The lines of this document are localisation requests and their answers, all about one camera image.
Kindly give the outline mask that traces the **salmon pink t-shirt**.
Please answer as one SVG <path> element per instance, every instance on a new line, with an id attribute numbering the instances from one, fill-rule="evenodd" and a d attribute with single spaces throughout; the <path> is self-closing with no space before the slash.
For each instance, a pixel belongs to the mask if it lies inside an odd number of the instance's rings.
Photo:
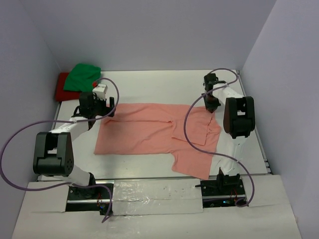
<path id="1" fill-rule="evenodd" d="M 172 171 L 207 180 L 221 127 L 205 107 L 119 104 L 101 121 L 95 155 L 172 154 Z M 203 149 L 199 152 L 192 148 Z"/>

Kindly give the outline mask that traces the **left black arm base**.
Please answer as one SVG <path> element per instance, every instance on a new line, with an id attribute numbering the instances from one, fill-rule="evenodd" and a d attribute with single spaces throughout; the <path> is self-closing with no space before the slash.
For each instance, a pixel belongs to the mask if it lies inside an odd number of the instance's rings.
<path id="1" fill-rule="evenodd" d="M 110 195 L 106 188 L 95 187 L 83 189 L 69 187 L 66 212 L 99 212 L 101 216 L 111 216 L 112 207 L 109 208 Z"/>

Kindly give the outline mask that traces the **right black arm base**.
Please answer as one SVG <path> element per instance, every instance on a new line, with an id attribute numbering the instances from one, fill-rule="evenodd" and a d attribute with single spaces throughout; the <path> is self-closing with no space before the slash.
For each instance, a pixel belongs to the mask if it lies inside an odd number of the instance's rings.
<path id="1" fill-rule="evenodd" d="M 204 208 L 244 206 L 247 203 L 240 175 L 218 174 L 215 180 L 202 180 L 195 188 L 201 190 Z"/>

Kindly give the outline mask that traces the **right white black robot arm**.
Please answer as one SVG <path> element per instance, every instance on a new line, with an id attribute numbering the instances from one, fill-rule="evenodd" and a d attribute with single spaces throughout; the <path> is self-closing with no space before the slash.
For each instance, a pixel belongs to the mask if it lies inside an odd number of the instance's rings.
<path id="1" fill-rule="evenodd" d="M 227 195 L 239 185 L 237 161 L 246 138 L 255 129 L 254 99 L 236 92 L 214 73 L 204 76 L 203 85 L 207 92 L 204 96 L 207 111 L 213 113 L 224 105 L 223 128 L 230 138 L 226 140 L 226 152 L 219 154 L 223 159 L 219 166 L 216 188 L 219 193 Z"/>

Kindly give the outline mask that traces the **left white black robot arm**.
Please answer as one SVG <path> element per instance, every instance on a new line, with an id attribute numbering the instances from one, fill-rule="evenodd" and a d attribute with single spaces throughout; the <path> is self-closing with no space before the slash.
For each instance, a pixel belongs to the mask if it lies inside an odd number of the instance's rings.
<path id="1" fill-rule="evenodd" d="M 69 120 L 59 128 L 36 135 L 34 173 L 80 186 L 79 191 L 85 198 L 93 198 L 98 191 L 94 175 L 75 165 L 72 142 L 91 130 L 96 121 L 113 117 L 116 103 L 113 97 L 107 100 L 97 93 L 82 93 Z"/>

